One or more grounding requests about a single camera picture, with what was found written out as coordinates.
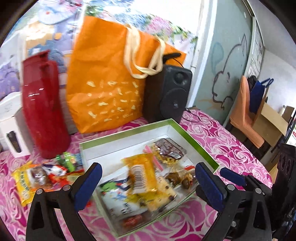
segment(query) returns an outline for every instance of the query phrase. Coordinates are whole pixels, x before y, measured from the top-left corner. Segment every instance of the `yellow snack package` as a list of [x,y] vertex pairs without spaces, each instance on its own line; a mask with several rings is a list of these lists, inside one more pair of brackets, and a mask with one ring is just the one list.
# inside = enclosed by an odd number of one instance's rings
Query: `yellow snack package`
[[155,192],[157,180],[153,167],[153,154],[139,154],[123,159],[129,167],[130,179],[133,184],[132,194]]
[[32,161],[29,161],[12,173],[12,177],[16,182],[17,192],[20,196],[21,205],[23,207],[32,202],[35,194],[35,192],[31,189],[31,183],[27,175],[27,170],[30,168],[31,164]]
[[153,212],[173,201],[176,192],[169,186],[163,177],[157,177],[157,191],[142,194],[128,195],[127,201],[139,203],[147,206],[148,210]]

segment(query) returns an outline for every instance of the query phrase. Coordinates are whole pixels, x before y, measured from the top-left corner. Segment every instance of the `door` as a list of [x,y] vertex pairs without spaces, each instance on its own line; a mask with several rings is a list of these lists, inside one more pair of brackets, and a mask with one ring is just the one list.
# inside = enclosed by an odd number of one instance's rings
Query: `door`
[[194,104],[220,123],[237,95],[251,38],[252,17],[243,0],[218,0],[210,53]]

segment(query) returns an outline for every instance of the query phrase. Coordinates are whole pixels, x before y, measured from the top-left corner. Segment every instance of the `bag handle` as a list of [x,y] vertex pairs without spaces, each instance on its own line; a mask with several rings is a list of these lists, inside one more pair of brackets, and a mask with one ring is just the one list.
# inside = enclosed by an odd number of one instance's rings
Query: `bag handle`
[[273,83],[274,79],[270,79],[267,83],[267,85],[265,86],[265,88],[269,87],[272,83]]
[[[126,34],[126,45],[124,47],[123,62],[131,76],[135,79],[145,79],[148,75],[155,75],[161,72],[163,70],[163,54],[165,51],[165,42],[159,37],[155,37],[159,41],[160,46],[157,47],[156,51],[154,52],[148,68],[138,66],[135,64],[135,62],[136,54],[141,42],[140,33],[136,27],[130,24],[126,24],[126,28],[128,31]],[[134,74],[132,72],[130,66],[131,61],[134,67],[141,71],[143,74]]]
[[263,85],[263,84],[265,84],[266,82],[268,82],[267,85],[265,85],[265,88],[267,88],[268,86],[270,86],[270,85],[273,83],[273,81],[274,81],[274,79],[270,79],[270,78],[268,78],[268,79],[262,81],[261,84]]

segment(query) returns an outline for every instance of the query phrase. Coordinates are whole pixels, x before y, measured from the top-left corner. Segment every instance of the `white wall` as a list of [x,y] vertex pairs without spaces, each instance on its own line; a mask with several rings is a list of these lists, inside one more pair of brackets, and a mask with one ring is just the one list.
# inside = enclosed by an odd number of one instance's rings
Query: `white wall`
[[274,78],[268,91],[267,103],[276,111],[282,105],[296,107],[296,69],[265,50],[259,81]]
[[266,49],[296,69],[296,45],[281,21],[259,0],[247,0],[258,21]]

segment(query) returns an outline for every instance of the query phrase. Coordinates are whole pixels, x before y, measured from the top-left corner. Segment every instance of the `product box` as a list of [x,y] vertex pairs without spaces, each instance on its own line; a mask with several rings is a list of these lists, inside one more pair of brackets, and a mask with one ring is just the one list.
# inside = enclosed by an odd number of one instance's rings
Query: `product box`
[[0,142],[14,157],[30,155],[33,141],[24,120],[21,93],[13,92],[0,102]]
[[288,123],[267,103],[259,108],[253,129],[274,147],[281,135],[286,135]]
[[[149,216],[145,222],[129,229],[118,228],[120,220],[114,220],[114,216],[112,217],[110,214],[110,208],[107,208],[104,203],[101,183],[103,180],[106,180],[107,176],[112,175],[115,171],[118,172],[120,169],[124,169],[125,164],[122,161],[123,158],[142,154],[147,145],[161,138],[170,138],[187,151],[187,159],[184,166],[195,167],[197,163],[204,162],[213,173],[218,169],[219,165],[217,162],[215,162],[214,159],[203,149],[203,147],[201,147],[180,125],[172,119],[140,126],[134,129],[80,143],[80,151],[84,168],[87,170],[94,162],[100,163],[102,166],[103,177],[93,193],[93,198],[99,213],[103,215],[115,237],[128,235],[148,224],[153,223],[174,210],[195,193],[195,188],[198,185],[197,182],[195,182],[194,186],[192,186],[189,190],[186,190],[188,192],[184,192],[185,195],[181,195],[181,199],[178,197],[175,198],[168,205],[164,206],[163,209],[159,209],[158,212],[155,212],[153,216]],[[126,222],[129,222],[128,224],[133,222],[137,223],[137,219],[142,218],[143,217],[136,215]]]

